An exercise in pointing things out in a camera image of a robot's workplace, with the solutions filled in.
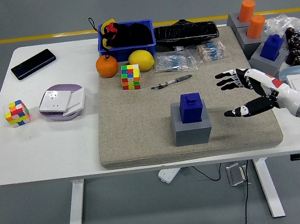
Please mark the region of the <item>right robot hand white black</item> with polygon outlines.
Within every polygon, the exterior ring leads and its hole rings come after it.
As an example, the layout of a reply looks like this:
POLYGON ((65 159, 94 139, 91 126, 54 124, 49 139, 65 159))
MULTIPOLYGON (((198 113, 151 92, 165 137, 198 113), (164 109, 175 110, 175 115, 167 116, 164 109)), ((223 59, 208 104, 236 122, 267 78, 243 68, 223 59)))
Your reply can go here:
POLYGON ((226 111, 226 117, 251 117, 274 107, 286 108, 292 115, 300 117, 300 91, 288 84, 256 69, 231 69, 215 76, 222 90, 246 88, 259 97, 246 104, 226 111))

